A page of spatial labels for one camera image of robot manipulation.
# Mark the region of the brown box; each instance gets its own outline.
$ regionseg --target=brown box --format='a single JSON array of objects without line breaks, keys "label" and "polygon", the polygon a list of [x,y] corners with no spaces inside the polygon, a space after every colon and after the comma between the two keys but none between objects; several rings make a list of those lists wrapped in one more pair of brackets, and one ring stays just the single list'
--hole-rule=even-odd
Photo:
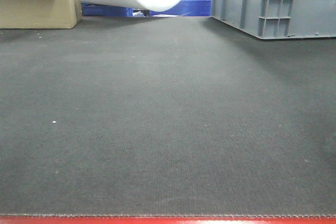
[{"label": "brown box", "polygon": [[73,28],[80,0],[0,0],[0,28]]}]

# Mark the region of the gray plastic crate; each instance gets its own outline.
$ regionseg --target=gray plastic crate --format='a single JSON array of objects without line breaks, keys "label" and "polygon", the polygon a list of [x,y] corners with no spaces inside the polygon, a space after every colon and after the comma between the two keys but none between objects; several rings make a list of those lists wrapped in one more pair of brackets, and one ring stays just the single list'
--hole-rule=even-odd
[{"label": "gray plastic crate", "polygon": [[213,0],[212,16],[260,39],[336,37],[336,0]]}]

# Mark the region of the red edge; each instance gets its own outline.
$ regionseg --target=red edge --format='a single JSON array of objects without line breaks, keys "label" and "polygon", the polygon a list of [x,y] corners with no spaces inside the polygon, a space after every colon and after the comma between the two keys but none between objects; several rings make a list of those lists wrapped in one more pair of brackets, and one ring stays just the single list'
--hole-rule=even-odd
[{"label": "red edge", "polygon": [[336,224],[336,217],[33,217],[0,216],[0,224]]}]

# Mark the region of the dark gray carpet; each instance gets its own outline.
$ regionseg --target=dark gray carpet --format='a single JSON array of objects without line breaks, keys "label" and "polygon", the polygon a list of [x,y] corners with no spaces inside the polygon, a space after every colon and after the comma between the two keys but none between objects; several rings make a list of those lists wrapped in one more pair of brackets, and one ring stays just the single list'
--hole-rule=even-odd
[{"label": "dark gray carpet", "polygon": [[192,17],[0,32],[0,213],[336,214],[335,40]]}]

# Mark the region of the floor mat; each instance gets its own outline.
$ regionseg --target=floor mat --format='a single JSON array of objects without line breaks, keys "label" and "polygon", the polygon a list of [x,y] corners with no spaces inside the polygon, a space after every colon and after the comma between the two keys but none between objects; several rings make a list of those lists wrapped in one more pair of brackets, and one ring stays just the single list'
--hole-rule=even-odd
[{"label": "floor mat", "polygon": [[336,214],[335,51],[206,17],[1,30],[0,213]]}]

